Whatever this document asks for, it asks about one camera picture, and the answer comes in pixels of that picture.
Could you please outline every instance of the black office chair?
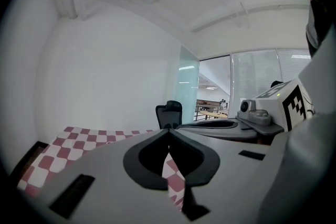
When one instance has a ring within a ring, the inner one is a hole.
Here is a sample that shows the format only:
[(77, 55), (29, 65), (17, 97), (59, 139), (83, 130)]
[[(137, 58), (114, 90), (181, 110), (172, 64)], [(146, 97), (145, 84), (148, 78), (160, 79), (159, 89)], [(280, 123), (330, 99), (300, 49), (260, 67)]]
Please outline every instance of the black office chair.
[(177, 101), (167, 101), (167, 105), (155, 108), (160, 129), (176, 129), (182, 124), (182, 105)]

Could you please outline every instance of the red and white checkered tablecloth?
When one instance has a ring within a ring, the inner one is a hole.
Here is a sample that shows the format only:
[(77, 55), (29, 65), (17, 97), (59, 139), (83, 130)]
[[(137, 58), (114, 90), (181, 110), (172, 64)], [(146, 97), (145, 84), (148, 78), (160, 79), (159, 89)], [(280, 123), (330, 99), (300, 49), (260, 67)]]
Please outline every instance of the red and white checkered tablecloth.
[[(90, 150), (146, 132), (152, 132), (152, 130), (126, 132), (67, 127), (36, 158), (21, 178), (18, 188), (32, 197), (37, 197), (45, 182), (52, 180), (58, 172)], [(181, 210), (184, 197), (184, 177), (170, 154), (165, 160), (162, 177), (168, 180), (169, 197)]]

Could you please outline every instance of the white box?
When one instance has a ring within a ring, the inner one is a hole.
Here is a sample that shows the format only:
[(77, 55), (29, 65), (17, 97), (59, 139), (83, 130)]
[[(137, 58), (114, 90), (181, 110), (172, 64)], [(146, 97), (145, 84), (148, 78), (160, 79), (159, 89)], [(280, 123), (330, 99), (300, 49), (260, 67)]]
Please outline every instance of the white box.
[(298, 79), (276, 85), (254, 100), (256, 109), (266, 110), (272, 116), (272, 121), (286, 132), (307, 118)]

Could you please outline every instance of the desk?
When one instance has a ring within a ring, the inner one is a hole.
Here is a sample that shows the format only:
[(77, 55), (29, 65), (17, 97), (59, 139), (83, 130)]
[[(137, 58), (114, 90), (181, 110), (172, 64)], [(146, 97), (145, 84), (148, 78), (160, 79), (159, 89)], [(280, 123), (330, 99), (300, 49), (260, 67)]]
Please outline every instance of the desk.
[(219, 114), (219, 113), (215, 113), (215, 112), (208, 112), (208, 111), (200, 111), (199, 112), (202, 115), (205, 115), (205, 119), (208, 119), (209, 117), (214, 117), (214, 118), (222, 118), (222, 119), (227, 119), (227, 115), (224, 114)]

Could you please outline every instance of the ceiling light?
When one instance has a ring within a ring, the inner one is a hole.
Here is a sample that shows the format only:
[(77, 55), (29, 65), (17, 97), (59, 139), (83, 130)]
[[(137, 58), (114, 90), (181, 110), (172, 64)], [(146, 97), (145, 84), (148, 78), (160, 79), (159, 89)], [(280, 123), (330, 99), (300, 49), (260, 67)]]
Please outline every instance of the ceiling light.
[(297, 58), (297, 59), (311, 59), (309, 55), (292, 55), (292, 58)]
[(179, 70), (184, 70), (184, 69), (191, 69), (191, 68), (195, 68), (194, 66), (189, 66), (189, 67), (181, 67), (179, 68)]

